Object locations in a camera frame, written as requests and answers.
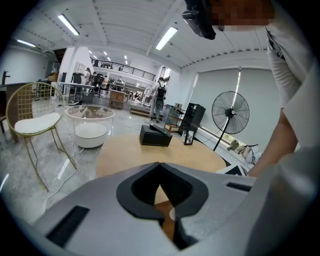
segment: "standing fan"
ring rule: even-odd
[[[249,115],[248,103],[241,94],[230,90],[216,97],[212,105],[212,118],[222,134],[213,151],[225,133],[240,133],[248,124]]]

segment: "gold metal chair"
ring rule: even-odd
[[[9,128],[17,135],[23,137],[35,174],[39,183],[47,191],[49,190],[37,170],[38,156],[32,144],[31,137],[51,131],[56,148],[64,152],[74,168],[76,168],[75,161],[67,153],[56,127],[57,123],[63,117],[64,112],[65,101],[61,92],[52,85],[43,82],[33,82],[19,88],[9,99],[5,111]],[[57,145],[53,130],[56,132],[62,149]],[[32,160],[28,148],[28,141],[30,142],[33,153],[36,157],[35,163]]]

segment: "round wooden table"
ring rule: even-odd
[[[139,134],[125,134],[109,138],[102,146],[96,166],[98,178],[149,163],[173,163],[188,168],[215,173],[226,167],[225,161],[206,145],[193,141],[184,145],[172,137],[169,146],[147,146],[139,142]],[[155,203],[167,201],[161,187]]]

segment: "ceiling light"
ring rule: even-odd
[[[157,50],[161,50],[165,44],[173,37],[173,35],[178,31],[175,27],[171,26],[168,31],[164,34],[158,45],[156,46]]]
[[[67,26],[68,29],[71,30],[71,32],[75,36],[79,36],[79,32],[77,31],[77,29],[70,23],[70,21],[67,19],[67,17],[64,14],[59,15],[58,18],[63,22],[64,25]]]
[[[19,43],[21,43],[21,44],[25,44],[25,45],[27,45],[27,46],[36,47],[35,44],[30,43],[30,42],[26,42],[26,41],[23,41],[23,40],[20,40],[20,39],[18,39],[17,42],[19,42]]]

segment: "fan stand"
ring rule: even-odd
[[[234,117],[234,115],[235,115],[236,112],[234,111],[233,108],[229,108],[229,109],[227,109],[224,113],[225,113],[225,116],[228,117],[228,120],[226,121],[226,124],[225,124],[225,126],[224,126],[224,129],[223,129],[223,131],[222,131],[222,133],[221,133],[221,136],[220,136],[218,142],[215,144],[215,147],[214,147],[213,151],[216,151],[216,148],[218,147],[218,145],[219,145],[219,143],[220,143],[223,135],[224,135],[225,132],[226,132],[226,129],[228,128],[228,125],[229,125],[229,122],[230,122],[231,118]]]

